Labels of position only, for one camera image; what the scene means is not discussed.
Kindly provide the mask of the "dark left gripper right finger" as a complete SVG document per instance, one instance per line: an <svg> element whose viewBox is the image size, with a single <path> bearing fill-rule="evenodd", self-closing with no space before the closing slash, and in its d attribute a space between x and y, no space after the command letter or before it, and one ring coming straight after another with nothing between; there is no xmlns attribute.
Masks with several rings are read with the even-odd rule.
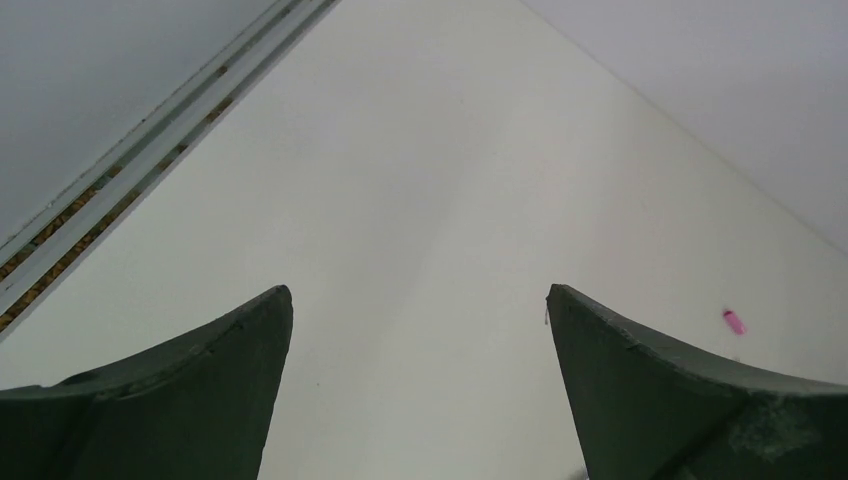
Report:
<svg viewBox="0 0 848 480"><path fill-rule="evenodd" d="M547 311L592 479L843 479L847 389L707 352L567 285Z"/></svg>

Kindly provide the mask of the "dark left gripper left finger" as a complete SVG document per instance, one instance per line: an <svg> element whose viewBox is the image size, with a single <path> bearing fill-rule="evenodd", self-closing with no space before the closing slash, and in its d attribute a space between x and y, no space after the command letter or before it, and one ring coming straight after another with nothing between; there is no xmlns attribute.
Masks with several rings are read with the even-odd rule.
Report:
<svg viewBox="0 0 848 480"><path fill-rule="evenodd" d="M58 384L1 394L5 479L254 479L293 330L275 286Z"/></svg>

